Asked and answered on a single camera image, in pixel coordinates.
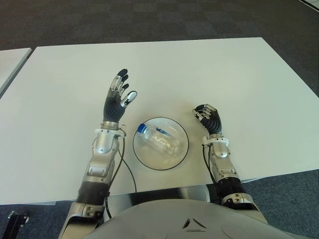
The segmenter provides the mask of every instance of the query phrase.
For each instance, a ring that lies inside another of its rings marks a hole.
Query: robotic arm
[[[93,156],[86,168],[76,202],[72,203],[59,239],[82,238],[98,226],[103,218],[104,200],[109,196],[109,189],[114,171],[114,158],[119,149],[119,137],[125,137],[119,128],[119,120],[126,107],[137,96],[136,91],[129,92],[122,98],[129,84],[127,70],[123,69],[108,91],[103,110],[103,123],[96,130],[98,134],[92,145]]]
[[[222,126],[217,109],[205,104],[196,107],[192,112],[209,133],[209,136],[203,137],[203,147],[209,146],[212,167],[207,168],[211,173],[221,205],[267,222],[252,197],[245,192],[230,161],[229,142],[221,133]]]

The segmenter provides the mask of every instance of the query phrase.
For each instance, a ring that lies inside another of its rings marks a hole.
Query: white table
[[[0,95],[30,52],[31,48],[0,51]]]
[[[76,197],[122,68],[138,91],[120,121],[138,191],[211,183],[207,131],[191,113],[204,103],[219,110],[241,179],[319,168],[319,99],[262,38],[38,47],[0,100],[1,204]],[[168,171],[133,153],[137,126],[153,117],[176,120],[189,137],[187,157]],[[111,194],[133,191],[123,165]]]

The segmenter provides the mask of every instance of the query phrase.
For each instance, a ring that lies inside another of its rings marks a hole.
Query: black cable
[[[123,137],[122,155],[124,155],[124,152],[125,152],[125,138]],[[112,180],[111,180],[111,182],[110,182],[109,190],[110,190],[110,188],[111,188],[111,186],[112,186],[112,184],[113,184],[113,181],[114,181],[114,179],[115,179],[115,176],[118,174],[118,171],[119,171],[119,169],[120,169],[120,166],[121,166],[121,164],[122,164],[122,161],[123,161],[123,157],[121,156],[120,163],[119,163],[119,165],[118,165],[118,167],[117,167],[117,169],[116,169],[116,171],[115,171],[115,173],[114,173],[114,176],[113,176],[113,178],[112,178]],[[109,209],[108,197],[105,197],[105,210],[106,210],[106,212],[107,212],[107,214],[108,214],[108,216],[109,216],[109,219],[111,219],[112,216],[111,216],[110,209]]]
[[[112,216],[111,216],[110,209],[109,209],[108,197],[105,197],[105,210],[106,210],[106,213],[109,216],[109,219],[111,219]]]
[[[123,156],[120,154],[120,151],[119,151],[119,155],[121,156],[123,162],[124,162],[125,165],[127,166],[128,170],[129,170],[129,172],[130,172],[130,174],[131,174],[131,176],[132,176],[132,179],[133,179],[133,182],[134,182],[134,187],[135,187],[135,193],[137,193],[138,191],[137,191],[137,189],[136,189],[136,182],[135,182],[134,175],[133,175],[133,173],[132,173],[130,167],[128,166],[127,162],[124,160]]]
[[[123,137],[122,155],[124,155],[124,152],[125,152],[125,138]],[[113,178],[112,178],[112,180],[111,180],[111,182],[110,182],[110,185],[109,185],[110,188],[111,188],[111,186],[112,186],[112,183],[113,183],[113,181],[114,181],[116,175],[118,174],[118,171],[119,171],[119,169],[120,169],[120,166],[121,166],[121,164],[122,164],[122,161],[123,161],[123,157],[121,157],[120,163],[119,163],[119,165],[118,165],[118,167],[117,167],[117,169],[116,169],[116,171],[115,171],[115,173],[114,173],[114,176],[113,176]]]
[[[214,175],[211,173],[211,171],[210,171],[210,169],[209,169],[209,167],[208,167],[207,161],[206,161],[206,157],[205,157],[205,146],[204,146],[204,145],[203,145],[203,157],[204,157],[204,162],[205,162],[205,164],[206,164],[206,167],[207,167],[207,169],[208,169],[208,171],[209,171],[210,178],[211,178],[211,180],[213,181],[214,186],[217,187],[217,183],[216,183],[216,180],[215,180],[215,178],[214,178]]]
[[[208,169],[210,171],[210,148],[211,148],[211,145],[209,146],[209,150],[208,150]]]

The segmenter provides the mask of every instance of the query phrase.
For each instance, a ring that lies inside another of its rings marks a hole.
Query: clear plastic bottle
[[[178,151],[179,141],[158,127],[148,127],[142,123],[138,127],[138,133],[149,145],[171,157]]]

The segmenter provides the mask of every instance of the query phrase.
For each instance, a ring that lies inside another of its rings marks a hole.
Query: gray carpet
[[[319,13],[298,0],[0,0],[0,50],[44,45],[263,37],[319,95]],[[319,238],[319,172],[247,183],[271,225]],[[70,202],[29,211],[18,238],[55,238]]]

